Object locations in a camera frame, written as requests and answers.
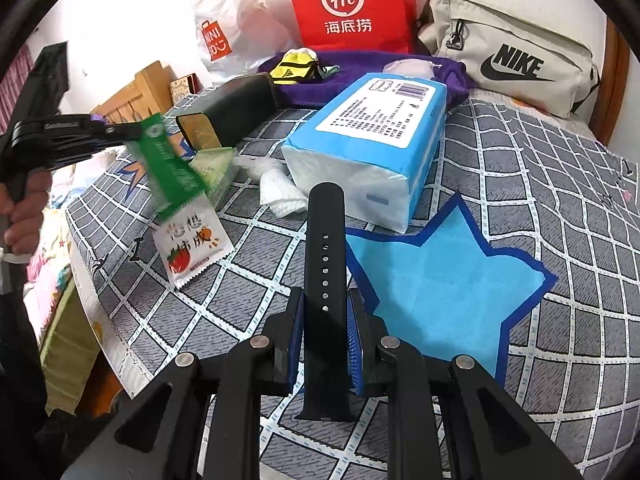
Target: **wall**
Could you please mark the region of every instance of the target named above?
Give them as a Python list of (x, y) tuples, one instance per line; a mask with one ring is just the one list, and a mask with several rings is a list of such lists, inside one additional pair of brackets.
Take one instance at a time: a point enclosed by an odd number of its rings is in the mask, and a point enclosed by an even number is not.
[(640, 62), (631, 53), (625, 97), (608, 147), (612, 152), (620, 153), (633, 162), (640, 162), (640, 109), (638, 108), (638, 96), (640, 96)]
[[(417, 0), (418, 12), (425, 1)], [(582, 41), (602, 63), (606, 19), (592, 0), (485, 1)], [(267, 5), (298, 34), (290, 0), (267, 0)], [(44, 44), (65, 40), (72, 86), (65, 112), (90, 110), (156, 59), (177, 76), (195, 72), (204, 84), (210, 81), (196, 52), (188, 0), (60, 0), (29, 44), (36, 56)]]

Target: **nike swoosh logo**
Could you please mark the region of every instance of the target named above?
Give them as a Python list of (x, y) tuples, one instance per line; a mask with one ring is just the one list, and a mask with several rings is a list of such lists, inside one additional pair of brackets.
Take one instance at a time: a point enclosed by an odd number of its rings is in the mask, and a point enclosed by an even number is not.
[(494, 56), (489, 56), (485, 59), (484, 63), (482, 63), (482, 66), (480, 67), (480, 73), (491, 81), (553, 81), (553, 79), (543, 79), (535, 74), (513, 74), (500, 72), (491, 64), (493, 57)]

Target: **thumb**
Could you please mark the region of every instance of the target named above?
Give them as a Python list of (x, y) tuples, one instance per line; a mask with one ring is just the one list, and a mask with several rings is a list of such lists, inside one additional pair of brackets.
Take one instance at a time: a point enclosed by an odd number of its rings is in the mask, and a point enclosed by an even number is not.
[(11, 196), (9, 195), (9, 190), (5, 184), (0, 183), (0, 214), (8, 215), (14, 210), (14, 205), (14, 201), (11, 200)]

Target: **barcode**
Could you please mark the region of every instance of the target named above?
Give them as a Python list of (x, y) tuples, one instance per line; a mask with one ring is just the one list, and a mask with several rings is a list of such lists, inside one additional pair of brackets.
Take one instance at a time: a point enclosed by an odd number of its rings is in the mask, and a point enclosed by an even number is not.
[(415, 97), (422, 101), (427, 94), (427, 89), (422, 86), (411, 85), (409, 83), (402, 83), (400, 88), (396, 90), (396, 95), (402, 95), (404, 97)]

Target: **white label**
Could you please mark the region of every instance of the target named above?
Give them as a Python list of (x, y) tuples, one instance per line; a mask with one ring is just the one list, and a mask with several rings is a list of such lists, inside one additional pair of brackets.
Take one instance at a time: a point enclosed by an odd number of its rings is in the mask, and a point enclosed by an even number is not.
[(406, 148), (434, 94), (433, 86), (414, 80), (374, 78), (316, 129)]

